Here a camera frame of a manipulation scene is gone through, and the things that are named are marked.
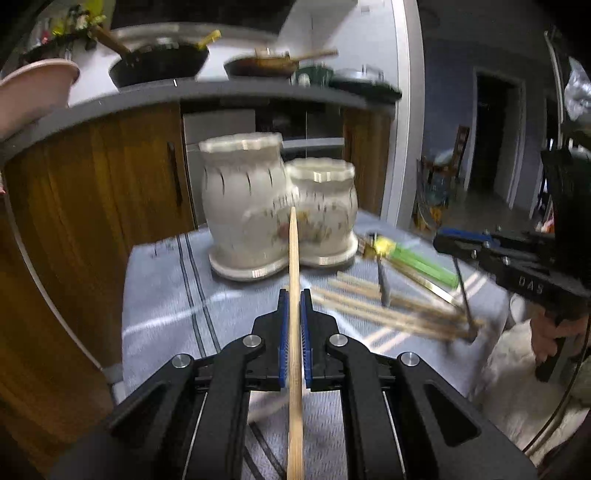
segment frying pan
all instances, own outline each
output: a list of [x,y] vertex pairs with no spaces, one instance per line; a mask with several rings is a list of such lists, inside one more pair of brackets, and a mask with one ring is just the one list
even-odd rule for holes
[[111,32],[98,26],[93,27],[91,33],[105,47],[121,55],[109,71],[118,88],[155,80],[194,77],[209,56],[207,45],[221,36],[219,30],[214,30],[197,44],[169,40],[131,51]]
[[284,56],[240,57],[224,64],[229,77],[281,77],[289,78],[298,69],[302,60],[319,59],[338,55],[338,50],[320,50],[299,57]]

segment plastic bag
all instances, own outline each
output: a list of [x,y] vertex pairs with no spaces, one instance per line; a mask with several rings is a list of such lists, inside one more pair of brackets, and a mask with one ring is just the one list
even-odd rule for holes
[[591,124],[591,82],[583,66],[569,58],[570,78],[564,89],[564,104],[572,121]]

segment silver screw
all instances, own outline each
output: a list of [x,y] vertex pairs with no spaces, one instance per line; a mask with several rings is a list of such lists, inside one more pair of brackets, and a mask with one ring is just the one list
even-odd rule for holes
[[349,339],[345,335],[341,335],[340,333],[335,333],[331,335],[329,338],[329,342],[334,346],[345,346]]
[[407,367],[416,367],[421,358],[414,352],[404,352],[400,356],[400,361]]
[[189,363],[191,363],[191,356],[186,353],[179,353],[173,357],[174,368],[185,368]]
[[259,346],[261,342],[261,337],[259,337],[258,335],[246,335],[242,339],[242,343],[244,343],[244,346],[247,346],[248,348],[254,348],[256,346]]

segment black wire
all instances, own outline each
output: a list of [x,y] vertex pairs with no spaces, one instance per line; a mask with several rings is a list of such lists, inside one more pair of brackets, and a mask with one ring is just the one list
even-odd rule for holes
[[538,441],[538,439],[545,433],[548,426],[550,426],[550,424],[554,421],[554,419],[556,418],[556,415],[558,415],[558,413],[560,412],[560,410],[562,410],[562,407],[564,406],[566,401],[569,399],[570,392],[573,389],[574,381],[577,380],[577,375],[579,374],[579,370],[581,370],[581,365],[583,365],[583,360],[585,359],[585,355],[587,354],[587,344],[589,343],[589,331],[590,330],[591,330],[591,316],[589,318],[587,318],[587,330],[585,331],[585,340],[583,341],[583,349],[581,350],[581,355],[580,355],[579,361],[577,362],[577,367],[574,369],[573,376],[570,379],[569,386],[566,387],[564,395],[560,399],[560,403],[558,404],[558,407],[556,407],[556,410],[554,410],[554,413],[550,416],[550,418],[544,424],[544,426],[540,429],[540,431],[537,434],[535,434],[535,437],[532,438],[531,441],[522,450],[523,453],[527,453],[527,451],[532,447],[532,445],[535,444]]

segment yellow handle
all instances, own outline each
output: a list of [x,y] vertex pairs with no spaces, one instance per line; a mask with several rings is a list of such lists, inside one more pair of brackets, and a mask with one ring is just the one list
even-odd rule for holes
[[220,38],[222,36],[222,33],[219,30],[214,30],[213,32],[211,32],[207,37],[203,37],[201,40],[199,40],[195,46],[199,49],[199,50],[203,50],[205,47],[207,47],[210,43],[215,42],[218,38]]

